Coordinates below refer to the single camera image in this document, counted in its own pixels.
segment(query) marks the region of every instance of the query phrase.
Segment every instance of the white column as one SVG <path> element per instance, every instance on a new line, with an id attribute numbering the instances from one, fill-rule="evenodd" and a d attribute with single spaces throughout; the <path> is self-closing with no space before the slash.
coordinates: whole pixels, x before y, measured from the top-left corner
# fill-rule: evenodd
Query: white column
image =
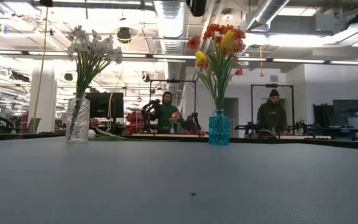
<path id="1" fill-rule="evenodd" d="M 41 61 L 37 61 L 31 77 L 29 122 L 34 118 L 35 101 L 37 100 L 38 85 L 41 74 Z M 37 129 L 39 132 L 53 132 L 55 129 L 55 106 L 57 94 L 57 77 L 52 61 L 44 62 L 44 72 L 37 106 L 37 118 L 41 118 Z"/>

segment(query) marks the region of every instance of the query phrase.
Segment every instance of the dark beanie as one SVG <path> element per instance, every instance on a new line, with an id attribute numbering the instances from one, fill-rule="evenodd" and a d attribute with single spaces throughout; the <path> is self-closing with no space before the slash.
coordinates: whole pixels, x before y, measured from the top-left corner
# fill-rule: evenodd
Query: dark beanie
<path id="1" fill-rule="evenodd" d="M 166 91 L 166 92 L 162 95 L 162 98 L 164 98 L 164 96 L 165 96 L 166 94 L 169 94 L 169 95 L 172 97 L 172 93 L 171 93 L 170 91 Z"/>
<path id="2" fill-rule="evenodd" d="M 278 91 L 277 90 L 272 90 L 270 92 L 270 95 L 268 97 L 272 97 L 272 96 L 280 96 L 280 94 L 278 94 Z"/>

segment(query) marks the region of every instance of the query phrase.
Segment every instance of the white narcissus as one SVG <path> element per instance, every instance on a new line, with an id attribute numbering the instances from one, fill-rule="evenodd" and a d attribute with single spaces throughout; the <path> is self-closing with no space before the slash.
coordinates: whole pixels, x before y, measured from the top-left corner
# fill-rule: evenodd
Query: white narcissus
<path id="1" fill-rule="evenodd" d="M 89 35 L 82 30 L 82 26 L 74 28 L 66 36 L 72 44 L 67 48 L 68 59 L 76 62 L 77 67 L 77 94 L 85 92 L 92 79 L 113 62 L 122 62 L 121 48 L 113 47 L 113 37 L 101 40 L 101 36 L 92 30 L 92 41 Z"/>

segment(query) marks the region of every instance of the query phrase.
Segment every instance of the gray table surface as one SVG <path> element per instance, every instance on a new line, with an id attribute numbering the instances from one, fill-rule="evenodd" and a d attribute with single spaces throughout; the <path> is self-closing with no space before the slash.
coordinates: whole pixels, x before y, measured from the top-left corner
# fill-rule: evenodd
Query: gray table surface
<path id="1" fill-rule="evenodd" d="M 0 141 L 0 223 L 358 223 L 358 149 Z"/>

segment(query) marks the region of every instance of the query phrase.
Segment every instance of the speaker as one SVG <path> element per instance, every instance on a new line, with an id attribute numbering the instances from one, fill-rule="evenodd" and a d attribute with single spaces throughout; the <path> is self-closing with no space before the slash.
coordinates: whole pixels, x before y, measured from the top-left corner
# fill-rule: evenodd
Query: speaker
<path id="1" fill-rule="evenodd" d="M 190 12 L 193 16 L 199 17 L 205 14 L 207 0 L 186 0 Z"/>

